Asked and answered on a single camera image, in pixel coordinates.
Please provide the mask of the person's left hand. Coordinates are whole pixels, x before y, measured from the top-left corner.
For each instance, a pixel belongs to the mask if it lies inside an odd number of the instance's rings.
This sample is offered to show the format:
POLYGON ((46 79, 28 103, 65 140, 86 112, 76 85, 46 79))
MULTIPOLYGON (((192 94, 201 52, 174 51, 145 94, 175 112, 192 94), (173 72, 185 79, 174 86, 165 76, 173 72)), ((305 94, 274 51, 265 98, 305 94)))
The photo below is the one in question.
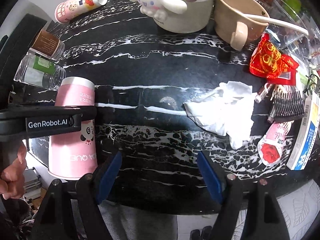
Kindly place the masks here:
POLYGON ((16 159, 1 174, 1 195, 7 199, 18 199, 24 195, 24 171, 27 167, 27 149, 23 142, 17 150, 16 159))

